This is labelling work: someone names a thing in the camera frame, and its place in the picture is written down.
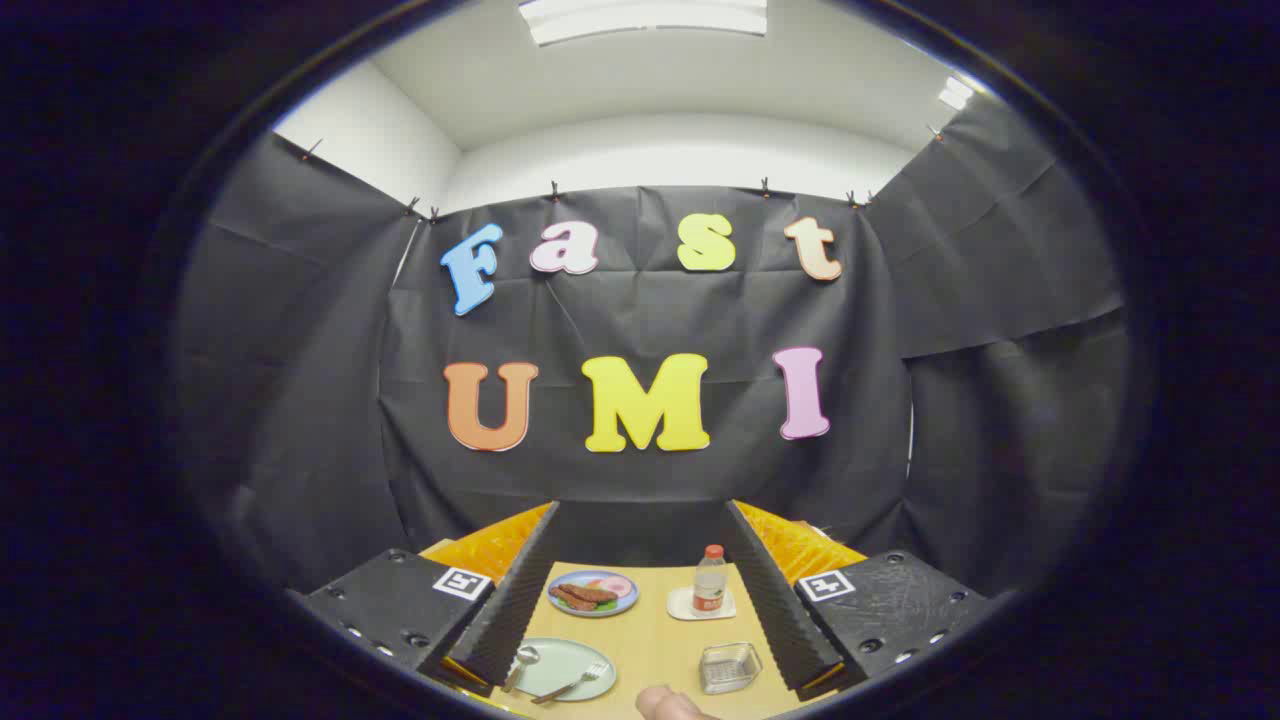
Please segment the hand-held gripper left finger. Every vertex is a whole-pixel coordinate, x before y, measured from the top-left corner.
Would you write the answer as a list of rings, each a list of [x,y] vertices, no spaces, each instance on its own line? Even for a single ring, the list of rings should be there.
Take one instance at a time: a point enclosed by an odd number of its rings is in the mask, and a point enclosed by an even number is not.
[[[507,682],[554,564],[544,503],[433,553],[392,548],[291,598],[411,673],[488,697]]]

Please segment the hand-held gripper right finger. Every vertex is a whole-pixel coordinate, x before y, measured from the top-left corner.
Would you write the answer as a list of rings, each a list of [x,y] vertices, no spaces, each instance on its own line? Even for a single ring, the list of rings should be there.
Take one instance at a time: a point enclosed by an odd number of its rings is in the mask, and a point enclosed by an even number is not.
[[[730,560],[800,700],[918,664],[991,612],[988,597],[908,551],[861,556],[736,500],[724,515]]]

